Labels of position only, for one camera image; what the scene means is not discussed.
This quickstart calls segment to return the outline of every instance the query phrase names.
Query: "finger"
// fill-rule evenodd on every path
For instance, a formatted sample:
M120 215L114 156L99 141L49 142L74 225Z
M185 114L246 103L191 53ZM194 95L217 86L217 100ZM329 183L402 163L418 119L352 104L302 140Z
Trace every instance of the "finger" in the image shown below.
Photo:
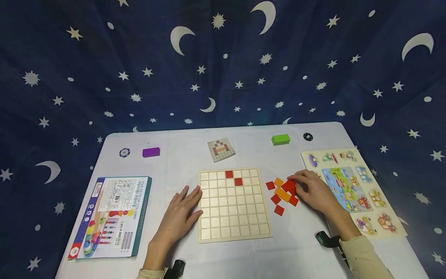
M190 230L192 228L192 225L198 220L200 215L203 214L202 210L198 210L194 212L187 220L186 220L186 228L187 230Z

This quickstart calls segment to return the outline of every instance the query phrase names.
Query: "pattern card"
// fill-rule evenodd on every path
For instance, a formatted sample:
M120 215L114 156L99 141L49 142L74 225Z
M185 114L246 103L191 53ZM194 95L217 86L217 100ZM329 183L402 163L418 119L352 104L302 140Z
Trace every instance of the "pattern card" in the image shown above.
M214 162L218 162L235 154L227 138L208 142L207 146L209 147Z
M272 237L259 168L200 171L198 242Z
M327 183L367 238L407 236L357 149L302 152L302 158L306 168Z

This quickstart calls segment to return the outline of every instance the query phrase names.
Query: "poker chip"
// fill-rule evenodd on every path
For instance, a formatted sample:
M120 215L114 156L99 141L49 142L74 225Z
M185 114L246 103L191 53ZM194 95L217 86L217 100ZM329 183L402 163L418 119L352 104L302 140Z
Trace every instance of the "poker chip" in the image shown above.
M121 156L122 158L125 158L129 155L130 155L130 149L128 148L123 148L121 149L121 151L119 151L119 156Z
M306 140L306 141L312 141L313 140L313 135L312 134L310 134L310 133L305 133L304 134L304 139Z

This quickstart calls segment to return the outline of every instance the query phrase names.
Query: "beige sleeve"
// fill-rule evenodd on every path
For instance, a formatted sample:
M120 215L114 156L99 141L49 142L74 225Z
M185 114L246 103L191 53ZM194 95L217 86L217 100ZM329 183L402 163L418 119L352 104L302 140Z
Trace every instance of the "beige sleeve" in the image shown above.
M356 278L395 279L365 236L354 237L345 242L340 240L339 243Z
M167 272L167 267L163 270L143 270L140 269L136 279L163 279Z

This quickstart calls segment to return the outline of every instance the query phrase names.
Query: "wooden grid board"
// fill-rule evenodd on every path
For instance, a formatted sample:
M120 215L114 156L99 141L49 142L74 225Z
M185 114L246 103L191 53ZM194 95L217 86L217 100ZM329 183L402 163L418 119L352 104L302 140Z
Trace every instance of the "wooden grid board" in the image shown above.
M259 168L200 171L198 242L272 237Z

